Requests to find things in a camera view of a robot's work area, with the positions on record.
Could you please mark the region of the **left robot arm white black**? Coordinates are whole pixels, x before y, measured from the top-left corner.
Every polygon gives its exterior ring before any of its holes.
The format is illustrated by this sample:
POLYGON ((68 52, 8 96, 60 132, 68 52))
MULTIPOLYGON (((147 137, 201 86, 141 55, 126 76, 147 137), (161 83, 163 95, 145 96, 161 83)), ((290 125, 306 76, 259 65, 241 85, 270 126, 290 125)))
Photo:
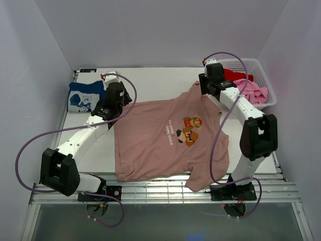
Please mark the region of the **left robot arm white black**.
POLYGON ((42 153, 40 183, 65 195, 89 192, 94 200, 106 196, 105 180, 79 173, 78 164, 89 148, 119 120, 130 98, 123 82, 108 82, 105 97, 98 101, 85 125, 56 149, 42 153))

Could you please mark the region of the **dusty pink printed t-shirt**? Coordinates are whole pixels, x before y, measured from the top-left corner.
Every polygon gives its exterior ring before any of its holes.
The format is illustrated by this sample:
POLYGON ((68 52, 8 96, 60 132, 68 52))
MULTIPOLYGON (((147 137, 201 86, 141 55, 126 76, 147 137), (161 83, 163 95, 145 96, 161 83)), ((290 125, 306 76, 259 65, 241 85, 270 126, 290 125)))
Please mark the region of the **dusty pink printed t-shirt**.
POLYGON ((220 180, 229 166, 229 137, 218 130, 220 109, 199 82, 169 100, 137 103, 114 125, 115 175, 133 182, 190 173, 194 192, 220 180))

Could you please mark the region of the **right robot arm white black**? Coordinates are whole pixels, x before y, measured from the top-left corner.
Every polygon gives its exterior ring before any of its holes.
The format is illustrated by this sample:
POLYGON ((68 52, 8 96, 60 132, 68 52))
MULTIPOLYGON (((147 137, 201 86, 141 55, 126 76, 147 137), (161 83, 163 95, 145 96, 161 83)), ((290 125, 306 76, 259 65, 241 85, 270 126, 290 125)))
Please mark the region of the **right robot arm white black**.
POLYGON ((215 183, 210 187, 211 200, 256 200, 253 175, 264 159, 277 149, 277 118, 255 108, 234 82, 227 81, 221 63, 210 59, 203 65, 205 71, 199 75, 201 93, 215 97, 243 127, 239 162, 227 183, 215 183))

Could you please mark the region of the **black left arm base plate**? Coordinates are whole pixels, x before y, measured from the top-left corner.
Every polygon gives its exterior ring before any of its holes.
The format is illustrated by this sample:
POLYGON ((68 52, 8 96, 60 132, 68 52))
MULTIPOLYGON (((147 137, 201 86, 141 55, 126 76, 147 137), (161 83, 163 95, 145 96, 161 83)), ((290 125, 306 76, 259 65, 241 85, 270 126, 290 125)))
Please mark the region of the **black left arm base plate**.
MULTIPOLYGON (((116 185, 116 186, 103 186, 98 189, 96 194, 100 195, 108 195, 113 198, 121 200, 121 193, 122 193, 122 186, 116 185)), ((78 194, 77 200, 80 202, 99 202, 99 201, 106 201, 110 198, 106 197, 100 197, 100 196, 92 196, 87 194, 78 194)))

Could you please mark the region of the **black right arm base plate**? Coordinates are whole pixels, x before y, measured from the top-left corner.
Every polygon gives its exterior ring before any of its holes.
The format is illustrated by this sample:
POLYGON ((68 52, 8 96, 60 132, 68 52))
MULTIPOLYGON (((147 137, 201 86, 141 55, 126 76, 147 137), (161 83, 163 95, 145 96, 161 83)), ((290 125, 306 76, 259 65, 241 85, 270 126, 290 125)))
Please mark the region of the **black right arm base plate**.
POLYGON ((255 201, 257 199, 252 183, 240 186, 235 184, 211 185, 209 193, 211 194, 212 201, 255 201))

